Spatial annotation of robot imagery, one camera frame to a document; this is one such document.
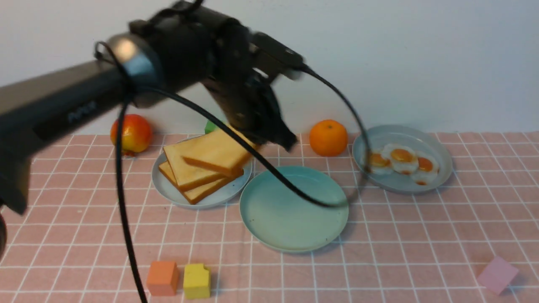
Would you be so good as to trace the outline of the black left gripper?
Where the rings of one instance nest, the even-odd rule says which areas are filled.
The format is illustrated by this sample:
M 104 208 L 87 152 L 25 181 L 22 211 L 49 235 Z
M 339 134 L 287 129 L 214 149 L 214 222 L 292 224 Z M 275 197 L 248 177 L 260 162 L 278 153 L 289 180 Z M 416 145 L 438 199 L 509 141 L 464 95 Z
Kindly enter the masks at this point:
M 283 120 L 272 83 L 254 68 L 253 34 L 200 0 L 180 0 L 146 20 L 151 84 L 177 92 L 199 82 L 231 128 L 255 144 L 291 150 L 298 140 Z

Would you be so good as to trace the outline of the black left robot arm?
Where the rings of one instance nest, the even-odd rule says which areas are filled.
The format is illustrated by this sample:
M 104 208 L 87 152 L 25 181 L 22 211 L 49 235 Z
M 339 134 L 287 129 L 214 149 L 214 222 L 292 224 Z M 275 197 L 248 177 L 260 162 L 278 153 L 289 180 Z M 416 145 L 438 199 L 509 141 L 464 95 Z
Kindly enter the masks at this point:
M 119 105 L 139 109 L 164 99 L 142 88 L 177 93 L 202 84 L 227 122 L 258 144 L 290 150 L 297 140 L 284 123 L 271 83 L 297 79 L 304 58 L 237 19 L 184 0 L 107 42 L 112 54 L 1 88 L 1 205 L 28 206 L 31 159 Z

